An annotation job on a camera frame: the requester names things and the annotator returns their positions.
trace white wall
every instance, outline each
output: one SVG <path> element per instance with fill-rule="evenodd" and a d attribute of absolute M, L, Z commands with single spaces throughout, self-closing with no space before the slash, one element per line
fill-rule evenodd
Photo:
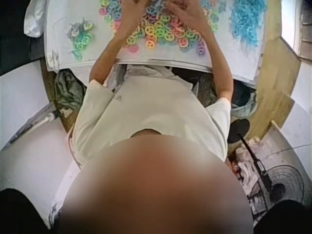
<path fill-rule="evenodd" d="M 0 77 L 0 149 L 49 101 L 39 62 Z M 0 190 L 15 188 L 34 204 L 47 223 L 50 208 L 72 156 L 60 122 L 42 125 L 0 152 Z"/>
<path fill-rule="evenodd" d="M 295 103 L 281 132 L 312 179 L 311 115 Z"/>
<path fill-rule="evenodd" d="M 291 98 L 306 112 L 312 114 L 312 66 L 301 62 L 298 78 Z"/>
<path fill-rule="evenodd" d="M 299 54 L 301 0 L 281 0 L 282 37 Z"/>
<path fill-rule="evenodd" d="M 15 188 L 48 223 L 50 208 L 72 160 L 59 119 L 44 124 L 0 153 L 0 190 Z"/>
<path fill-rule="evenodd" d="M 0 149 L 43 107 L 49 104 L 39 61 L 0 77 Z"/>

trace pink ring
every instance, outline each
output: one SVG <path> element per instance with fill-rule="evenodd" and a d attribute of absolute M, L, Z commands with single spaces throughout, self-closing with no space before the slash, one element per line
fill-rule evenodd
<path fill-rule="evenodd" d="M 106 15 L 106 13 L 107 13 L 107 11 L 106 11 L 106 8 L 105 7 L 101 7 L 100 9 L 99 9 L 99 14 L 101 15 L 101 16 L 104 16 L 104 15 Z"/>
<path fill-rule="evenodd" d="M 139 46 L 138 46 L 137 44 L 130 45 L 130 46 L 128 46 L 128 50 L 129 50 L 131 53 L 136 53 L 136 52 L 138 52 L 138 50 L 139 50 Z"/>

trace pile of colorful rings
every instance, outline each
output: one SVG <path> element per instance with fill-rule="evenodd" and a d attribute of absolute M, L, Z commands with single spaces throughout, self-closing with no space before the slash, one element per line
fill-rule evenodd
<path fill-rule="evenodd" d="M 81 61 L 81 51 L 85 50 L 93 35 L 90 33 L 93 24 L 83 20 L 82 23 L 75 23 L 69 30 L 67 37 L 72 41 L 74 50 L 71 52 L 75 60 Z"/>
<path fill-rule="evenodd" d="M 215 33 L 218 31 L 219 13 L 225 12 L 226 0 L 201 0 L 204 15 Z M 121 0 L 100 0 L 99 14 L 117 31 L 121 19 Z M 164 0 L 151 0 L 137 29 L 127 39 L 127 49 L 132 53 L 139 51 L 138 41 L 145 40 L 148 49 L 159 45 L 178 45 L 182 52 L 196 49 L 198 56 L 206 55 L 206 44 L 201 35 L 186 27 L 175 15 L 168 15 Z"/>

